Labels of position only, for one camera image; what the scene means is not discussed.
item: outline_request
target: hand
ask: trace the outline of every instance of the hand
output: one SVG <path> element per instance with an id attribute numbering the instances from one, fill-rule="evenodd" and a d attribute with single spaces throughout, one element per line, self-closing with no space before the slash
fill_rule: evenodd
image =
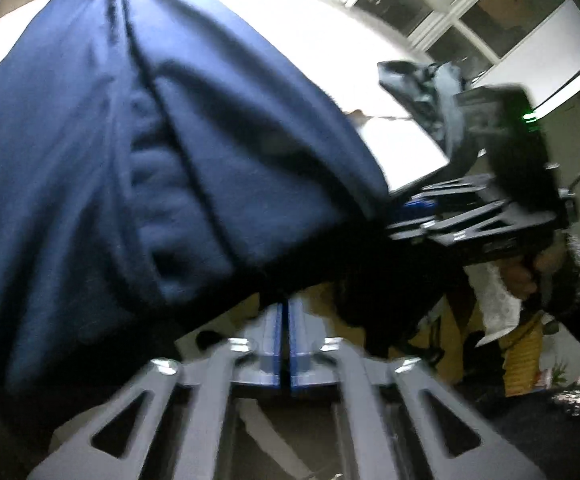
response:
<path id="1" fill-rule="evenodd" d="M 554 244 L 535 258 L 534 269 L 541 273 L 553 274 L 563 265 L 566 253 L 565 237 L 558 234 Z M 499 260 L 496 264 L 510 294 L 525 301 L 538 290 L 538 285 L 532 280 L 532 273 L 522 264 L 522 260 L 522 256 L 516 256 Z"/>

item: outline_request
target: navy blue sleeve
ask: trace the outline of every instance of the navy blue sleeve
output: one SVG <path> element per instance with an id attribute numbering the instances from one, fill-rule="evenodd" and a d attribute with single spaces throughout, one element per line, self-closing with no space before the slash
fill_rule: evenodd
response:
<path id="1" fill-rule="evenodd" d="M 387 199 L 335 104 L 218 1 L 51 0 L 0 64 L 0 392 L 84 351 L 83 383 L 133 370 L 92 357 L 318 281 Z"/>

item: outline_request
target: black device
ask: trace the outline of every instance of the black device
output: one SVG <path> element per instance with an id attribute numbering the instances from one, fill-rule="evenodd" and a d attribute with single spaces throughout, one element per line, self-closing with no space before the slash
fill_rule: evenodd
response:
<path id="1" fill-rule="evenodd" d="M 557 186 L 557 166 L 526 93 L 519 86 L 483 87 L 456 101 L 492 174 L 421 187 L 411 201 L 426 201 L 431 214 L 389 225 L 390 237 L 437 244 L 462 266 L 549 247 L 555 230 L 576 221 L 577 207 L 574 195 Z"/>

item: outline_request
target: yellow fabric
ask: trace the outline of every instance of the yellow fabric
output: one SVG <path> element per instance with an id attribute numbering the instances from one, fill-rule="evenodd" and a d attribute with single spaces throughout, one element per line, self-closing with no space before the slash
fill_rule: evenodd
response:
<path id="1" fill-rule="evenodd" d="M 365 330 L 346 325 L 334 309 L 333 287 L 330 283 L 315 285 L 300 293 L 303 301 L 312 314 L 326 319 L 329 327 L 329 336 L 339 336 L 347 339 L 350 343 L 362 348 L 365 344 Z M 243 327 L 250 319 L 257 316 L 259 310 L 259 295 L 254 294 L 242 301 L 230 310 L 229 316 L 233 325 L 238 329 Z M 517 327 L 508 335 L 501 338 L 500 346 L 507 346 L 519 340 L 505 357 L 505 391 L 508 396 L 521 395 L 532 390 L 538 373 L 538 359 L 542 351 L 542 325 L 537 326 L 525 333 L 528 325 Z M 455 384 L 463 377 L 463 342 L 465 337 L 477 330 L 483 330 L 483 320 L 478 305 L 468 322 L 465 333 L 460 333 L 457 324 L 449 308 L 441 314 L 441 348 L 445 355 L 436 369 L 438 376 L 448 384 Z M 429 343 L 430 329 L 421 330 L 410 343 L 419 348 L 427 348 Z M 403 356 L 395 348 L 390 349 L 390 359 Z"/>
<path id="2" fill-rule="evenodd" d="M 543 325 L 540 314 L 528 323 L 516 327 L 499 339 L 505 352 L 505 395 L 507 397 L 529 394 L 536 384 L 540 371 L 538 360 L 543 350 Z"/>

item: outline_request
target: person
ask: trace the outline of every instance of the person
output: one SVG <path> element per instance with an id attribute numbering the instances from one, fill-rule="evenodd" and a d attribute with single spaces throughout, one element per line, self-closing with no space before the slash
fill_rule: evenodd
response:
<path id="1" fill-rule="evenodd" d="M 562 323 L 580 343 L 580 240 L 572 234 L 559 236 L 550 248 L 536 256 L 533 266 L 537 272 L 552 276 L 551 298 L 542 309 Z M 501 260 L 498 268 L 508 291 L 520 300 L 544 293 L 522 257 Z M 569 395 L 560 392 L 554 396 L 554 401 L 573 415 L 580 414 L 580 381 L 567 392 Z"/>

